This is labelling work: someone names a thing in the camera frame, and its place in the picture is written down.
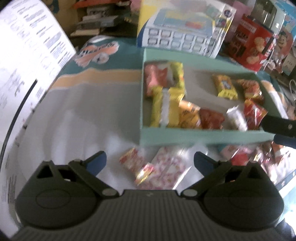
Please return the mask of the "light pink candy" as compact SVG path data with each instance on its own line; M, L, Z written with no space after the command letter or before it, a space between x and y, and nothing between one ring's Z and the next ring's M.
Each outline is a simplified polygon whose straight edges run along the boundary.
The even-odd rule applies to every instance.
M230 160L239 152L243 152L246 154L252 153L252 149L244 145L219 145L217 149L220 155L226 160Z

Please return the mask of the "small red packet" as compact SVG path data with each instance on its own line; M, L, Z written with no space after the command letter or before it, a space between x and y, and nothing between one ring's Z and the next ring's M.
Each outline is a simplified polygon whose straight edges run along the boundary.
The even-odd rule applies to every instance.
M233 166L246 166L249 161L249 154L246 152L237 152L230 161Z

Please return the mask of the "red yellow gummy packet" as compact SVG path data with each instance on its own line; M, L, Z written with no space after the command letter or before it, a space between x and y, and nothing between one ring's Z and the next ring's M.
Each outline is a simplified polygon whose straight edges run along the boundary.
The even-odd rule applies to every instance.
M268 111L262 106L256 104L251 99L244 102L243 110L248 130L258 130L261 121L268 114Z

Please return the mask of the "pink floral white packet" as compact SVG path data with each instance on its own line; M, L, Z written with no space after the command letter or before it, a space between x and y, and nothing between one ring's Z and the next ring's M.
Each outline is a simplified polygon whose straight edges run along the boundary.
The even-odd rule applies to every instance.
M191 167L186 147L161 147L137 172L135 183L142 190L175 190Z

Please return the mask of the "pink strawberry candy packet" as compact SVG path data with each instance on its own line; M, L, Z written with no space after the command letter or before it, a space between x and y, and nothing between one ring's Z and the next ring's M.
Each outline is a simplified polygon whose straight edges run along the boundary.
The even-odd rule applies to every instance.
M120 157L119 162L132 173L137 173L146 164L144 153L138 148L127 151Z

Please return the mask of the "orange noodle snack packet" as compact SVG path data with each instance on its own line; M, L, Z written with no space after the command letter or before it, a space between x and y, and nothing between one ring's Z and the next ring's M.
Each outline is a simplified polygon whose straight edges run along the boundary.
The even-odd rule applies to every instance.
M244 98L258 104L264 103L264 96L256 80L238 79L236 82L243 88Z

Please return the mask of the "red crinkled candy packet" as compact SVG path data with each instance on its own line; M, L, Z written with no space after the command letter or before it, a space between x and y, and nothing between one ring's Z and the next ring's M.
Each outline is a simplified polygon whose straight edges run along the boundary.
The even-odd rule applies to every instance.
M199 115L203 129L221 130L223 128L222 123L225 117L222 113L207 108L201 108L199 110Z

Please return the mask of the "blue white cracker packet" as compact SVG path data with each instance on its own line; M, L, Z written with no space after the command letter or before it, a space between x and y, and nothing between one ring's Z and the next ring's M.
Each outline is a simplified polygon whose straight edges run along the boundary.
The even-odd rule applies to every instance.
M226 112L227 118L234 130L246 132L248 130L245 116L239 106L229 108Z

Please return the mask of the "orange yellow small packet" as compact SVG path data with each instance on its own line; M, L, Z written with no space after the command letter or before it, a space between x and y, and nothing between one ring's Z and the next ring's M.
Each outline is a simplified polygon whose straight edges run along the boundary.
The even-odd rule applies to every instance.
M179 103L179 127L189 129L201 129L199 115L200 107L194 103L182 100Z

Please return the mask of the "yellow biscuit packet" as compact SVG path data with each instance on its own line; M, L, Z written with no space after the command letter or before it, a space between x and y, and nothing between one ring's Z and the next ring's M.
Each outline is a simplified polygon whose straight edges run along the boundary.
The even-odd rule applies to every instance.
M227 75L212 75L212 80L217 89L217 96L229 100L237 100L238 93Z

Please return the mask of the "yellow silver large packet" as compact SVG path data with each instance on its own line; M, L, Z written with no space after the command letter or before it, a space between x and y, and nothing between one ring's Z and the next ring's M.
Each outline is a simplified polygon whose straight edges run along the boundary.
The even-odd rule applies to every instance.
M154 86L150 127L176 128L179 125L179 104L185 91L180 88Z

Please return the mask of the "long salmon red packet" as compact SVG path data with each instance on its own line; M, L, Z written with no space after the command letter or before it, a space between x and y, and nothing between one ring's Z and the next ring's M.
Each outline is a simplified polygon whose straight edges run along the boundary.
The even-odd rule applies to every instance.
M146 96L152 96L152 88L154 86L168 86L168 68L161 69L158 65L147 64L144 68L144 78L146 83Z

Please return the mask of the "patterned teal grey blanket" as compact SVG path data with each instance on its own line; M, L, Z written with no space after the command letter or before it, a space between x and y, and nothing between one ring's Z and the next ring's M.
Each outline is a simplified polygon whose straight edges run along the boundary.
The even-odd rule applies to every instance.
M107 165L99 178L118 191L134 179L119 158L139 138L143 50L135 39L91 39L87 46L117 42L104 64L79 67L71 60L30 117L18 150L26 179L43 161L57 165L84 160L102 150Z

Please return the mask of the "yellow blue toy box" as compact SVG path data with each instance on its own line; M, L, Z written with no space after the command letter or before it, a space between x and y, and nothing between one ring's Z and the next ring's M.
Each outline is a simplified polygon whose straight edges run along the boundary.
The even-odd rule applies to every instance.
M215 58L235 14L223 1L142 1L137 46Z

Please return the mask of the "white instruction sheet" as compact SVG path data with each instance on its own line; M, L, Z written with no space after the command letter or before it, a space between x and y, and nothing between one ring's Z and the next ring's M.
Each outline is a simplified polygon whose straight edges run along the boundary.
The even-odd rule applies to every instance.
M25 184L16 156L28 119L75 49L42 1L1 10L1 231L19 229L16 196Z

